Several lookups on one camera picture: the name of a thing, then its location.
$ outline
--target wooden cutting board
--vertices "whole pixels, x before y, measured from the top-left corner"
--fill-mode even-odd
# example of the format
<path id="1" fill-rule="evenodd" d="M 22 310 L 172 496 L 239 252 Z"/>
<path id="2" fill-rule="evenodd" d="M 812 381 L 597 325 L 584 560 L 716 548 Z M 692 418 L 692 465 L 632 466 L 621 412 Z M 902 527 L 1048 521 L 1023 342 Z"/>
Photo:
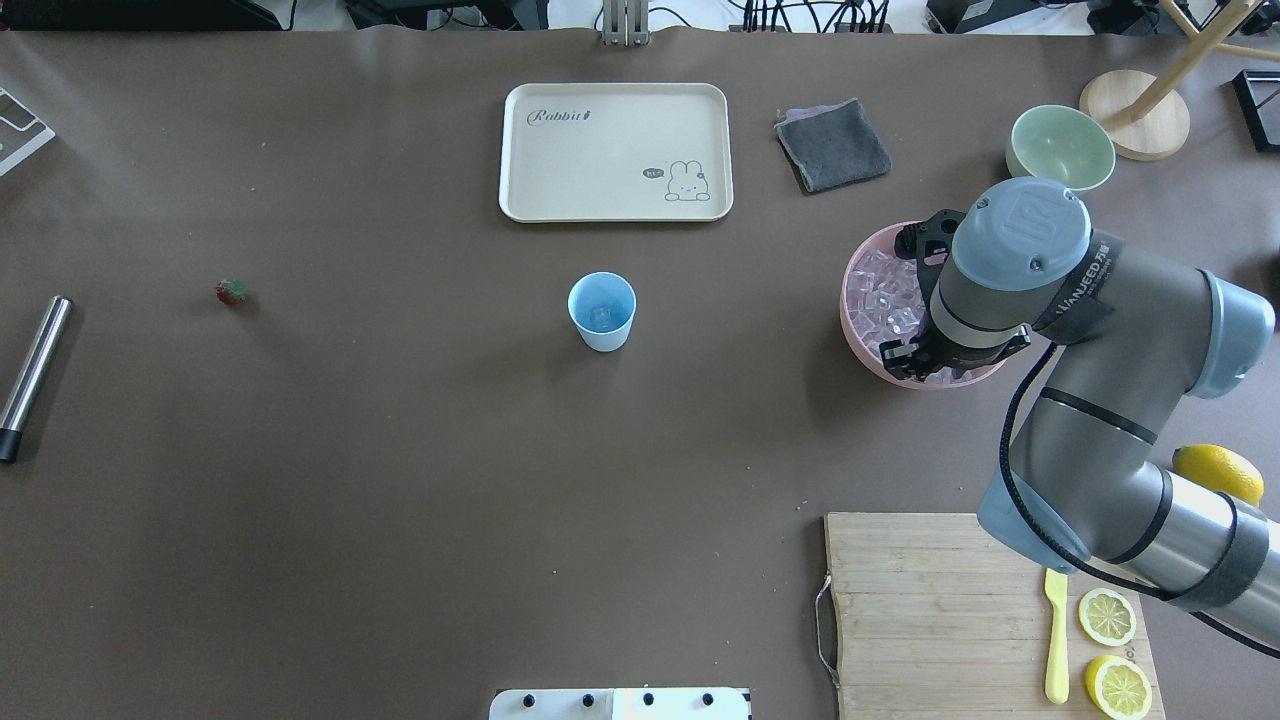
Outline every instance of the wooden cutting board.
<path id="1" fill-rule="evenodd" d="M 1076 603 L 1105 583 L 1083 574 L 1068 583 L 1070 697 L 1044 698 L 1044 569 L 972 514 L 832 512 L 827 562 L 844 720 L 1105 720 L 1084 689 L 1084 667 L 1100 655 L 1137 662 L 1155 691 L 1147 717 L 1165 717 L 1137 594 L 1114 588 L 1137 614 L 1133 641 L 1098 644 L 1080 629 Z"/>

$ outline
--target blue cup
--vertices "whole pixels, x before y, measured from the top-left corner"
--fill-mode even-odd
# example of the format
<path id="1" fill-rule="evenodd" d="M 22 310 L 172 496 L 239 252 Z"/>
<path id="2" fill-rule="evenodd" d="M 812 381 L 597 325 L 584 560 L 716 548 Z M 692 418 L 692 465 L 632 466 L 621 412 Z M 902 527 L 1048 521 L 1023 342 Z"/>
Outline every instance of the blue cup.
<path id="1" fill-rule="evenodd" d="M 568 291 L 568 316 L 591 350 L 613 352 L 631 334 L 636 293 L 613 273 L 591 273 Z"/>

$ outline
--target brown table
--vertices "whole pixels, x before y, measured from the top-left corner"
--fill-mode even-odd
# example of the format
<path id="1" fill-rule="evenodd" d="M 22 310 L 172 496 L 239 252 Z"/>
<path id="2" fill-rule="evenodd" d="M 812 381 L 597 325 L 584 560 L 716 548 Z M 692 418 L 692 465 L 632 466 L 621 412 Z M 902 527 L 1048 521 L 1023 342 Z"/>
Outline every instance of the brown table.
<path id="1" fill-rule="evenodd" d="M 0 470 L 0 716 L 462 719 L 500 688 L 644 683 L 832 716 L 812 641 L 823 514 L 974 510 L 1033 360 L 968 389 L 888 386 L 841 337 L 845 261 L 1002 179 L 1025 108 L 1183 45 L 596 42 L 0 33 L 0 86 L 59 132 L 0 179 L 3 382 L 49 297 L 77 301 Z M 1280 164 L 1249 143 L 1242 67 L 1197 68 L 1188 147 L 1121 160 L 1087 200 L 1100 227 L 1261 290 Z M 736 206 L 509 222 L 500 109 L 531 81 L 717 85 Z M 774 115 L 850 96 L 893 170 L 805 196 Z M 602 268 L 640 299 L 607 356 L 564 316 Z M 224 277 L 252 304 L 219 305 Z M 1187 401 L 1157 460 L 1219 442 L 1280 473 L 1277 354 Z M 1275 715 L 1275 661 L 1146 610 L 1171 717 Z"/>

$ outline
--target lemon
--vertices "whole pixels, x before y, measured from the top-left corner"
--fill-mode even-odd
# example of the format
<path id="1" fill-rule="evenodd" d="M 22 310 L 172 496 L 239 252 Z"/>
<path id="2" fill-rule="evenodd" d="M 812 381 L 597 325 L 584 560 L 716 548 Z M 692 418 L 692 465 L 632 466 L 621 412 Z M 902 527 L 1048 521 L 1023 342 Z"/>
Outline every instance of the lemon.
<path id="1" fill-rule="evenodd" d="M 1105 646 L 1123 646 L 1138 632 L 1133 606 L 1114 589 L 1094 588 L 1084 593 L 1079 609 L 1084 634 Z"/>
<path id="2" fill-rule="evenodd" d="M 1249 505 L 1262 500 L 1262 473 L 1238 454 L 1217 445 L 1188 445 L 1174 451 L 1174 471 L 1211 491 Z"/>
<path id="3" fill-rule="evenodd" d="M 1102 655 L 1084 669 L 1084 689 L 1098 710 L 1115 720 L 1138 720 L 1151 711 L 1151 682 L 1119 655 Z"/>

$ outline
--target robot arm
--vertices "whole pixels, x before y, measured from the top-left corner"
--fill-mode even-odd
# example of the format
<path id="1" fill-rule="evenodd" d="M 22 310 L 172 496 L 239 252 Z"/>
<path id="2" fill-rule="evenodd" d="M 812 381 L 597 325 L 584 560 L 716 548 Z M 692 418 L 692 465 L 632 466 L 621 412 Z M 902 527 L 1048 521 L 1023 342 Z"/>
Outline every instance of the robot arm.
<path id="1" fill-rule="evenodd" d="M 1083 202 L 1037 178 L 1000 183 L 968 215 L 904 231 L 925 319 L 881 347 L 887 370 L 923 379 L 1027 346 L 1065 346 L 1009 454 L 1018 495 L 1048 537 L 1097 556 L 1272 646 L 1280 643 L 1280 530 L 1256 507 L 1147 461 L 1183 395 L 1235 387 L 1270 341 L 1262 297 L 1092 228 Z M 946 252 L 943 263 L 931 263 Z M 1024 521 L 997 471 L 978 512 L 997 539 L 1074 571 Z"/>

